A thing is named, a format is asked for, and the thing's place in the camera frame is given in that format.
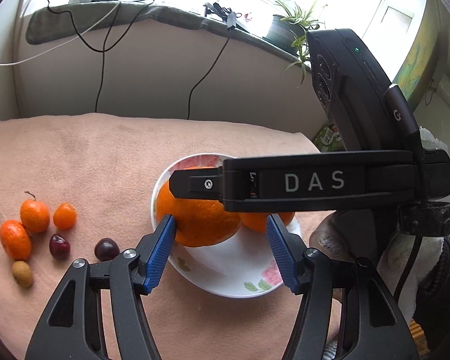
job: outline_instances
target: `blue gripper pad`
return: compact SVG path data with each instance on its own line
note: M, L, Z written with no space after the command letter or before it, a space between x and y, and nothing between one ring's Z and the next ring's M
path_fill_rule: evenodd
M175 218L170 216L165 226L160 229L160 226L156 228L155 232L161 231L156 240L154 250L150 254L150 258L147 261L147 278L143 286L145 291L150 294L152 290L158 285L162 278L162 273L165 269L170 250L172 249L175 241Z
M300 293L299 276L303 272L297 271L297 265L303 259L305 243L299 235L288 232L278 214L268 216L265 229L268 244L274 254L283 283L298 295Z

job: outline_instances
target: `cable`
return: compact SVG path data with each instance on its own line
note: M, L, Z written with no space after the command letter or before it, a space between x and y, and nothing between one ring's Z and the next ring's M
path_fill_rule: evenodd
M128 25L127 29L125 30L125 32L122 34L122 36L120 36L119 39L118 39L113 45L111 45L108 49L105 49L105 50L99 50L99 49L96 49L96 48L90 46L90 45L88 44L88 42L82 37L82 35L81 35L81 34L79 33L79 31L78 31L77 25L75 24L75 20L73 19L73 14L72 14L71 10L66 9L66 10L64 10L64 11L57 12L57 11L54 11L54 10L52 10L52 9L50 8L50 0L47 0L47 2L48 2L47 10L48 10L49 12L51 12L51 13L53 13L53 14L55 14L55 15L61 15L62 13L68 13L68 14L70 15L70 20L71 20L71 22L72 22L73 29L75 30L75 33L77 33L77 35L80 37L80 39L82 40L82 42L85 44L85 46L87 46L90 50L92 50L92 51L94 51L94 52L96 52L96 53L106 53L107 51L110 51L111 49L113 49L113 48L114 48L114 47L115 47L115 46L123 39L123 37L127 34L128 30L131 28L132 24L135 22L135 20L137 20L137 17L139 16L139 14L142 13L145 9L147 9L151 4L153 4L153 3L155 2L155 0L152 0L151 3L146 4L142 9L140 9L140 10L138 11L138 13L137 13L137 14L135 15L135 17L132 19L132 21L131 21L130 24Z
M400 279L398 280L397 287L395 287L394 291L394 299L398 304L398 300L400 299L400 293L407 281L408 275L410 274L413 264L415 264L416 257L419 254L420 246L422 244L423 237L421 235L416 235L415 240L413 241L412 251L410 252L410 256L405 264L405 268L403 269L402 274L400 275Z
M192 93L195 90L196 87L198 87L200 85L200 83L206 79L206 77L210 74L210 72L212 71L212 69L214 68L215 64L217 63L218 59L220 58L220 56L222 55L223 51L225 50L225 47L228 44L228 41L230 40L230 34L232 33L232 29L230 28L228 30L228 37L226 39L225 44L222 47L222 50L220 50L220 52L218 53L217 57L215 58L214 63L211 65L210 69L208 69L208 71L205 73L205 75L200 79L200 81L198 83L195 84L195 86L192 88L192 90L190 91L190 94L188 95L188 114L187 114L187 120L190 120L190 102L191 102L191 98L192 98Z
M103 16L99 21L97 21L97 23L95 23L95 24L92 25L89 29L87 29L87 30L85 30L84 32L82 32L80 35L84 35L85 33L89 32L90 30L92 30L93 28L95 28L97 25L99 25L99 24L100 24L102 21L104 21L109 15L111 15L112 12L113 12L115 9L117 9L119 5L120 5L120 2L118 2L118 3L113 7L113 9L112 9L110 12L108 12L108 13L107 13L105 16ZM76 39L78 39L78 38L79 38L79 36L76 36L75 38L70 39L70 40L66 41L65 43L59 44L58 46L52 47L51 49L49 49L49 50L47 50L47 51L41 52L41 53L38 54L38 55L34 55L34 56L30 57L30 58L24 59L23 61L12 62L12 63L9 63L9 64L0 64L0 66L15 66L15 65L20 65L20 64L22 64L22 63L24 63L24 62L31 61L32 59L38 58L38 57L40 57L40 56L42 56L42 55L44 55L44 54L46 54L46 53L49 53L49 52L52 51L52 50L58 49L59 47L65 46L66 44L69 44L70 42L73 42L74 40L76 40Z
M103 50L105 50L105 46L107 45L108 36L110 35L113 25L115 24L116 17L119 15L119 11L120 11L120 7L118 7L118 9L116 10L115 16L113 17L113 20L112 20L112 24L110 25L110 27L108 28L108 31L106 33L105 39L103 41ZM100 97L100 93L102 92L102 87L104 85L104 73L105 73L105 52L102 52L102 74L100 77L100 87L98 88L97 99L95 100L95 113L97 113L98 99Z
M24 14L26 11L27 11L27 9L28 9L28 7L30 6L30 3L32 2L32 0L27 0L26 2L25 2L25 4L22 6L22 14Z
M430 100L427 102L427 93L428 93L428 91L432 91L432 94L431 94L431 96L430 96ZM427 89L427 91L425 92L425 96L423 96L424 97L424 99L425 99L425 105L430 105L430 103L432 102L432 100L433 100L433 95L435 94L435 90L433 90L433 89Z

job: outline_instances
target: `pink blanket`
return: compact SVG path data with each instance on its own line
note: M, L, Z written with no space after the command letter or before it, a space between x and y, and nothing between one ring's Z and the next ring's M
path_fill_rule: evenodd
M262 127L183 120L120 118L110 115L42 116L0 122L0 224L20 219L32 191L51 212L63 202L78 211L66 233L71 256L54 260L51 224L34 235L29 261L35 283L21 289L12 261L0 245L0 338L21 360L50 295L71 262L96 262L94 246L104 237L120 249L134 247L152 232L150 196L161 172L183 156L218 152L231 156L317 152L301 134ZM298 214L307 241L327 212ZM288 288L253 299L222 298L192 285L167 264L160 285L143 305L164 360L269 359L282 357L300 303ZM329 335L338 331L334 301ZM108 291L103 317L109 357L119 359Z

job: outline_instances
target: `orange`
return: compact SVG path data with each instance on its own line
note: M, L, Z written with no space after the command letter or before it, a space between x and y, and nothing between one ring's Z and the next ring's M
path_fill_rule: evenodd
M0 242L8 256L15 261L26 261L32 253L32 243L25 227L14 219L0 226Z
M53 214L53 223L59 230L67 230L75 224L77 220L77 211L71 204L63 203Z
M226 212L217 200L176 199L166 181L158 192L156 217L176 220L175 241L183 246L210 246L229 239L240 227L240 215Z
M34 200L25 200L20 207L20 220L23 226L32 233L43 233L48 229L50 224L50 212L43 202L37 202L35 195Z
M252 230L259 231L260 233L265 233L265 225L267 222L267 217L270 215L269 212L242 212L242 223L251 228ZM282 219L285 226L290 225L295 213L294 212L279 212L278 215Z

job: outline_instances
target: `pink flower design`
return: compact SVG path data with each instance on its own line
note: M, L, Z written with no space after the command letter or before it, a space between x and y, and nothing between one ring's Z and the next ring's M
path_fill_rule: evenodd
M217 155L197 155L195 157L186 158L168 169L168 174L172 174L176 170L184 170L191 167L216 167L220 159Z
M204 167L217 167L219 163L219 158L217 155L203 155L202 165Z
M262 277L271 286L276 286L282 282L282 276L278 270L277 263L273 260L270 265L262 272Z

